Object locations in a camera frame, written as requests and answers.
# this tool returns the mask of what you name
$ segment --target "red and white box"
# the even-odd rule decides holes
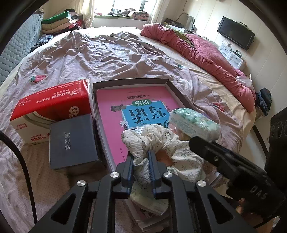
[[[89,83],[84,79],[20,99],[10,123],[26,143],[33,145],[49,141],[50,124],[89,113]]]

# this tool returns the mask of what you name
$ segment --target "window sill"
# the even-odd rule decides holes
[[[147,22],[147,20],[140,20],[140,19],[135,19],[132,17],[121,16],[121,15],[95,15],[94,19],[131,19],[131,20],[139,20],[139,21]]]

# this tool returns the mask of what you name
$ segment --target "window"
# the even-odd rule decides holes
[[[156,0],[104,0],[95,3],[96,15],[107,15],[128,8],[152,13]]]

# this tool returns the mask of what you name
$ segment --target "cabinet door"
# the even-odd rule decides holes
[[[223,47],[221,47],[219,51],[228,60],[228,58],[229,58],[231,53],[227,49],[225,49]]]
[[[242,64],[242,60],[233,54],[230,55],[228,61],[236,69],[239,69]]]

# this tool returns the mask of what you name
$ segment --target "white star flower illustration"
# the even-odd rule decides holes
[[[119,123],[119,125],[121,125],[121,127],[124,127],[124,125],[127,126],[127,124],[128,124],[128,121],[126,121],[126,120],[120,121],[120,123]]]

